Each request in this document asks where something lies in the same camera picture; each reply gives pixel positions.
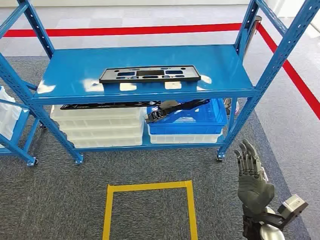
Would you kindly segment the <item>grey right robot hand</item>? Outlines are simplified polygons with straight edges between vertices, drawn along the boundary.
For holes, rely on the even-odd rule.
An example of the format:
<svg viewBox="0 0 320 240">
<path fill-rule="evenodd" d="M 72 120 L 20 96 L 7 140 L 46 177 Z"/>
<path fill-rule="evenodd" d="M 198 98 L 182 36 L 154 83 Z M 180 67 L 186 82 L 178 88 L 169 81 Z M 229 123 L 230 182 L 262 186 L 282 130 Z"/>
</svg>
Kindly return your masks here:
<svg viewBox="0 0 320 240">
<path fill-rule="evenodd" d="M 261 161 L 251 143 L 242 140 L 235 149 L 238 167 L 238 196 L 242 204 L 251 212 L 263 213 L 275 196 L 275 187 L 269 183 L 261 165 Z"/>
</svg>

